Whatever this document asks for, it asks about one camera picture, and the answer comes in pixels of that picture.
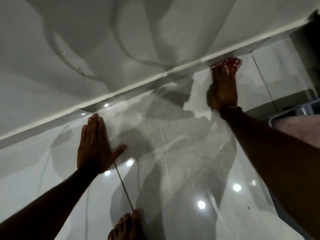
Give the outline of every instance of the red and white cloth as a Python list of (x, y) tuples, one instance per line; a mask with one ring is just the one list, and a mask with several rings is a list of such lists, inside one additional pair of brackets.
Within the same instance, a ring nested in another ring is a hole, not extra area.
[(231, 68), (235, 68), (235, 71), (238, 71), (239, 67), (242, 64), (242, 60), (239, 58), (231, 58), (231, 59), (225, 59), (223, 61), (220, 61), (216, 64), (213, 64), (212, 66), (210, 66), (210, 70), (211, 70), (211, 74), (212, 74), (212, 80), (214, 81), (215, 77), (214, 77), (214, 68), (216, 68), (217, 66), (219, 66), (220, 64), (225, 64), (226, 66), (226, 72), (229, 75), (229, 72), (231, 70)]

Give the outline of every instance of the bare foot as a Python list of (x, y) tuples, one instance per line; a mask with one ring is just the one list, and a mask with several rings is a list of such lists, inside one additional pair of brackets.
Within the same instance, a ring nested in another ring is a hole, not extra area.
[(126, 213), (110, 231), (108, 240), (144, 240), (141, 215), (138, 210)]

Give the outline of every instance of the bracelet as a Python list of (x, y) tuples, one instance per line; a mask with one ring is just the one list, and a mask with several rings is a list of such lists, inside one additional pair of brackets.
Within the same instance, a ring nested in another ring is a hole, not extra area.
[(239, 106), (227, 106), (227, 107), (225, 107), (224, 109), (222, 109), (222, 111), (220, 112), (220, 117), (221, 117), (222, 119), (224, 119), (224, 120), (225, 120), (225, 118), (224, 118), (224, 116), (223, 116), (223, 113), (225, 112), (225, 110), (226, 110), (227, 108), (240, 109), (240, 110), (242, 111), (241, 107), (239, 107)]

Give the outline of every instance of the hand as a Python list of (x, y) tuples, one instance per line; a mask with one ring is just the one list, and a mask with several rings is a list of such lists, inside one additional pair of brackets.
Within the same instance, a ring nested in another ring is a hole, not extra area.
[(98, 160), (100, 163), (99, 173), (103, 173), (110, 168), (127, 147), (127, 145), (121, 145), (113, 153), (111, 152), (105, 123), (102, 117), (95, 113), (88, 119), (88, 125), (82, 127), (77, 169), (81, 168), (88, 160)]
[(213, 71), (215, 80), (207, 91), (207, 102), (210, 108), (221, 113), (228, 106), (237, 106), (236, 70), (232, 68), (228, 75), (225, 65), (221, 64)]

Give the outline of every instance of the person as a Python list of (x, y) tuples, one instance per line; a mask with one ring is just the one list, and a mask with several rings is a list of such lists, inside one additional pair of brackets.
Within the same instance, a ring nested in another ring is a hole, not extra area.
[[(246, 115), (238, 107), (236, 71), (214, 69), (208, 105), (226, 120), (252, 165), (286, 211), (314, 239), (320, 238), (320, 150)], [(98, 114), (83, 126), (77, 171), (0, 224), (1, 239), (54, 239), (89, 184), (105, 172), (127, 145), (111, 152)], [(144, 239), (137, 210), (119, 219), (108, 240)]]

